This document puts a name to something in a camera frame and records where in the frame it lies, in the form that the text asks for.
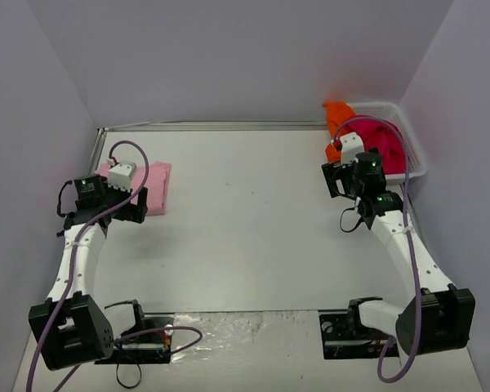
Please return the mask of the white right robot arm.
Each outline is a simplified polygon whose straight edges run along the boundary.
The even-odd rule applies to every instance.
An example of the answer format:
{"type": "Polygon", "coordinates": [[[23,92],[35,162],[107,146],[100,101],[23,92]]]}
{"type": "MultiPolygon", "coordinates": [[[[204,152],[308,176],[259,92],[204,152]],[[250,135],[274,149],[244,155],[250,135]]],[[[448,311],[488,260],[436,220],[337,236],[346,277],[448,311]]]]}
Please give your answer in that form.
{"type": "Polygon", "coordinates": [[[353,299],[347,308],[348,332],[391,336],[406,354],[431,354],[466,347],[475,298],[457,287],[437,266],[412,226],[403,198],[387,188],[382,157],[362,152],[352,163],[325,163],[322,172],[333,198],[354,201],[352,212],[382,243],[407,286],[408,304],[380,297],[353,299]]]}

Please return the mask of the pink t shirt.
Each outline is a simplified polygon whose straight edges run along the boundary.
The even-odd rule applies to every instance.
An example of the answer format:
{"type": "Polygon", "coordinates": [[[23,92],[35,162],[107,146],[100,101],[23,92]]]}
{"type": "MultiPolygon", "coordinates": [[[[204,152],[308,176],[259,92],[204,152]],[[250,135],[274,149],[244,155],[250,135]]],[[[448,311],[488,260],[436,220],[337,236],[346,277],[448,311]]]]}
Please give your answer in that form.
{"type": "MultiPolygon", "coordinates": [[[[146,216],[162,216],[166,213],[167,191],[169,186],[172,165],[170,163],[154,162],[149,165],[149,175],[145,182],[148,190],[147,194],[147,214],[146,216]]],[[[103,163],[95,171],[96,174],[107,176],[109,164],[103,163]]],[[[131,182],[132,188],[136,189],[144,178],[145,167],[139,166],[131,182]]]]}

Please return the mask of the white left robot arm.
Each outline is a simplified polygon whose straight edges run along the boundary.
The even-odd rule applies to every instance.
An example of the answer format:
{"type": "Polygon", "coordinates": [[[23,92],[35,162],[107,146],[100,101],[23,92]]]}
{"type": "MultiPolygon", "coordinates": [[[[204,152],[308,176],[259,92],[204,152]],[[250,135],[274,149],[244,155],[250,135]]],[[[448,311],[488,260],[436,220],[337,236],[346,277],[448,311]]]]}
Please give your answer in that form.
{"type": "Polygon", "coordinates": [[[114,350],[111,323],[92,297],[96,267],[114,220],[141,224],[148,190],[118,189],[98,174],[79,177],[71,185],[76,208],[63,215],[59,235],[65,249],[55,283],[46,300],[29,310],[37,352],[51,371],[107,359],[114,350]]]}

